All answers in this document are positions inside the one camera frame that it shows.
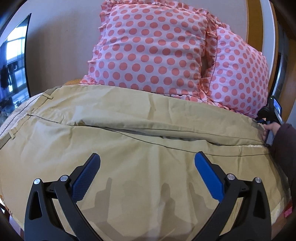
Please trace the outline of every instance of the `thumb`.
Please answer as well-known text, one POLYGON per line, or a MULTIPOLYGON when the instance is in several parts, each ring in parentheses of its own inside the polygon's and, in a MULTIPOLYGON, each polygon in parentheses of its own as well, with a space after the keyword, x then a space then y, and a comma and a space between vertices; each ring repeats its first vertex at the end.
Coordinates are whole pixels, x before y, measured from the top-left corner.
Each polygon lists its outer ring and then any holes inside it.
POLYGON ((263 127, 266 129, 266 130, 272 130, 272 124, 269 124, 269 125, 263 125, 263 127))

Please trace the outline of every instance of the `beige fabric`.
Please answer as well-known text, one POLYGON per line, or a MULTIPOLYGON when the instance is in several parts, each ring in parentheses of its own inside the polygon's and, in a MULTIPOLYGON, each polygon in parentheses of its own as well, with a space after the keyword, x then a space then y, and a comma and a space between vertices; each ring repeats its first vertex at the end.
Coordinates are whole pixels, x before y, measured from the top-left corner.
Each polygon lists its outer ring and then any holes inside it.
POLYGON ((69 175, 92 153, 101 168, 78 206, 104 240, 191 240, 218 204, 194 166, 198 151, 239 179, 261 177, 271 210, 287 202, 268 149, 242 146, 262 144, 262 127, 246 116, 101 85, 63 86, 51 97, 39 97, 0 149, 2 193, 21 224, 33 180, 69 175))

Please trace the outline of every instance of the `pillow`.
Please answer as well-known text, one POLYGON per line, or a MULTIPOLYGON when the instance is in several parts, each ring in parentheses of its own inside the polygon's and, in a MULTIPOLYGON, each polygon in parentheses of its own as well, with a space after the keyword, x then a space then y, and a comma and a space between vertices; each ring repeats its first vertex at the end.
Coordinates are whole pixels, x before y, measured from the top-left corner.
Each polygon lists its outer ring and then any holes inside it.
POLYGON ((206 56, 212 66, 201 79, 200 89, 213 102, 256 117, 266 105, 268 65, 265 56, 217 21, 217 36, 207 37, 206 56))
POLYGON ((178 2, 104 2, 101 40, 81 83, 198 96, 207 14, 178 2))

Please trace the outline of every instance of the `blue gripper pad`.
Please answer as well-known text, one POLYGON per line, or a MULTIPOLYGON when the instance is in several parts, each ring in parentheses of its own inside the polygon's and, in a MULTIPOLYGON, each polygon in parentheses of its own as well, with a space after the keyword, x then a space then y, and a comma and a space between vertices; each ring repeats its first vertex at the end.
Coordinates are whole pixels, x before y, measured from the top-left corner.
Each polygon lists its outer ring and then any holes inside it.
POLYGON ((201 153, 197 153, 194 158, 194 163, 212 197, 221 202, 224 197, 223 184, 207 160, 201 153))
POLYGON ((99 155, 94 155, 72 185, 73 202, 81 201, 101 166, 99 155))

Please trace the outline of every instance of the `hand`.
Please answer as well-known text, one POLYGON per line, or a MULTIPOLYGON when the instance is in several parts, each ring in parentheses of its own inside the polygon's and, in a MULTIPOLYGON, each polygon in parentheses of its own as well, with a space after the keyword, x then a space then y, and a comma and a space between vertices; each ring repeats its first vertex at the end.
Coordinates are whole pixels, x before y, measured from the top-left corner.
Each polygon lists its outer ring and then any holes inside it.
POLYGON ((267 135, 267 131, 270 130, 274 133, 274 136, 276 136, 279 128, 281 127, 280 124, 276 123, 276 122, 273 122, 269 125, 263 125, 264 128, 265 128, 265 131, 263 132, 263 135, 262 135, 262 139, 265 141, 266 139, 266 135, 267 135))

